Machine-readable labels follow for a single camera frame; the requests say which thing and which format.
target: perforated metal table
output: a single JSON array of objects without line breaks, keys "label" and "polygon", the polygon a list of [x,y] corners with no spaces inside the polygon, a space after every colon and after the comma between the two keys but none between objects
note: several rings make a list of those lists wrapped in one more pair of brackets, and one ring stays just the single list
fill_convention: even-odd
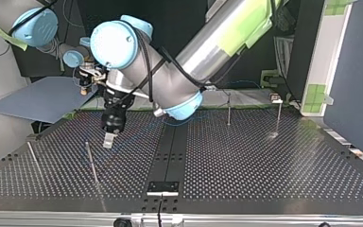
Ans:
[{"label": "perforated metal table", "polygon": [[[113,149],[78,113],[0,162],[0,211],[363,216],[363,161],[290,109],[199,111],[178,127],[128,113]],[[94,155],[95,183],[84,143]],[[153,182],[179,196],[150,197]]]}]

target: light blue joint cover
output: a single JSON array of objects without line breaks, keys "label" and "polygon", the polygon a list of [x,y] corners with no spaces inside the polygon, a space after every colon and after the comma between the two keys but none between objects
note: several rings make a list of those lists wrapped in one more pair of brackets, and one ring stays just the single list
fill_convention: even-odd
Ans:
[{"label": "light blue joint cover", "polygon": [[125,22],[102,23],[91,36],[91,51],[95,59],[108,68],[127,68],[137,57],[137,35]]},{"label": "light blue joint cover", "polygon": [[169,109],[165,109],[164,111],[166,111],[176,120],[185,120],[199,108],[202,103],[202,99],[203,97],[201,92],[198,92],[195,96],[188,99],[184,103]]},{"label": "light blue joint cover", "polygon": [[[21,15],[13,26],[21,23],[25,18],[41,8],[31,9]],[[39,47],[49,44],[58,31],[58,17],[51,9],[46,9],[29,22],[15,30],[12,36],[29,46]]]},{"label": "light blue joint cover", "polygon": [[152,40],[152,33],[154,31],[152,24],[128,15],[123,15],[120,17],[120,20],[128,22],[135,28],[142,30]]},{"label": "light blue joint cover", "polygon": [[77,68],[84,63],[84,57],[76,50],[68,50],[63,55],[63,61],[70,68]]},{"label": "light blue joint cover", "polygon": [[82,38],[80,38],[80,45],[83,45],[85,47],[90,47],[90,45],[91,45],[91,39],[90,39],[90,37],[82,37]]}]

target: white cable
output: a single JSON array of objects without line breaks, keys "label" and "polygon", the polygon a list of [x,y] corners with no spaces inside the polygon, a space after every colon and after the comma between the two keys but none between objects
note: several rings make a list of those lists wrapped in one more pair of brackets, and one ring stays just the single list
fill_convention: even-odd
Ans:
[{"label": "white cable", "polygon": [[51,41],[50,48],[49,49],[42,49],[40,47],[37,47],[38,50],[43,52],[44,54],[51,54],[54,55],[56,59],[59,57],[59,51],[60,51],[60,44],[57,37]]},{"label": "white cable", "polygon": [[80,25],[74,24],[73,22],[71,22],[69,20],[69,18],[67,18],[67,16],[66,16],[66,10],[65,10],[66,9],[66,3],[67,3],[67,0],[63,0],[63,9],[62,9],[62,12],[63,12],[64,20],[66,20],[66,22],[69,23],[69,25],[71,25],[71,26],[84,27],[84,26],[80,26]]}]

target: metal post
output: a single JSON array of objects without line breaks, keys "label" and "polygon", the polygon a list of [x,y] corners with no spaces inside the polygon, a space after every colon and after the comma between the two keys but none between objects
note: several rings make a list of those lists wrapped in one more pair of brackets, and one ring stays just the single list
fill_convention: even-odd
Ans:
[{"label": "metal post", "polygon": [[34,162],[38,162],[37,160],[37,157],[35,156],[35,153],[34,153],[34,149],[32,148],[32,145],[30,142],[27,142],[27,145],[28,145],[28,149],[30,150],[31,152],[31,155],[32,155],[32,159],[34,160]]},{"label": "metal post", "polygon": [[232,105],[231,105],[231,96],[228,97],[228,126],[232,125],[231,118],[232,118]]},{"label": "metal post", "polygon": [[278,122],[281,120],[282,105],[283,105],[283,102],[281,102],[281,103],[279,104]]},{"label": "metal post", "polygon": [[95,164],[94,164],[94,160],[93,160],[93,154],[91,152],[90,144],[88,142],[85,142],[85,149],[87,149],[88,157],[90,158],[91,170],[93,171],[95,182],[99,183],[98,177],[96,176]]}]

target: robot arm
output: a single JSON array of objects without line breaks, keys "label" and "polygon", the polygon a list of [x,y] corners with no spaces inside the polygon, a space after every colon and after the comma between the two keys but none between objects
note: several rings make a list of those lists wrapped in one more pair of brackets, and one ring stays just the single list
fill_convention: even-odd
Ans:
[{"label": "robot arm", "polygon": [[95,59],[111,71],[119,71],[109,74],[106,94],[123,87],[117,79],[128,84],[129,90],[134,86],[128,93],[105,98],[110,105],[106,106],[102,121],[107,132],[104,147],[110,148],[113,138],[124,129],[105,128],[105,124],[110,123],[108,119],[126,122],[125,112],[119,115],[119,108],[129,106],[134,92],[141,90],[149,96],[157,115],[166,113],[177,120],[190,117],[202,102],[200,88],[234,54],[245,46],[253,46],[272,27],[270,16],[275,5],[271,1],[274,0],[226,2],[175,60],[149,45],[153,26],[145,21],[122,16],[119,21],[99,25],[91,37]]},{"label": "robot arm", "polygon": [[234,54],[252,47],[271,28],[272,9],[281,1],[227,1],[175,60],[149,45],[150,23],[127,15],[99,25],[84,46],[58,46],[58,18],[49,9],[58,0],[47,7],[37,0],[0,0],[0,27],[78,68],[81,83],[105,87],[101,127],[106,132],[104,147],[111,148],[125,129],[126,111],[135,96],[149,98],[156,116],[190,117],[202,102],[201,88]]}]

